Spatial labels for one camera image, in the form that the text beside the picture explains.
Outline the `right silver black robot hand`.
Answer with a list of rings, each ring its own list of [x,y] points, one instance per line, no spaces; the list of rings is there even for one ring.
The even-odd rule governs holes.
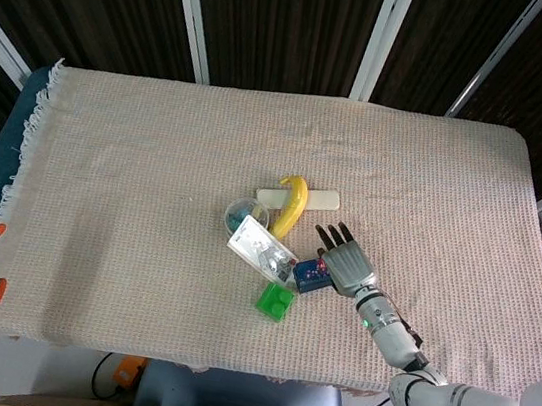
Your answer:
[[[316,225],[315,230],[323,244],[317,254],[341,296],[354,298],[361,289],[377,286],[372,264],[343,222],[326,228]]]

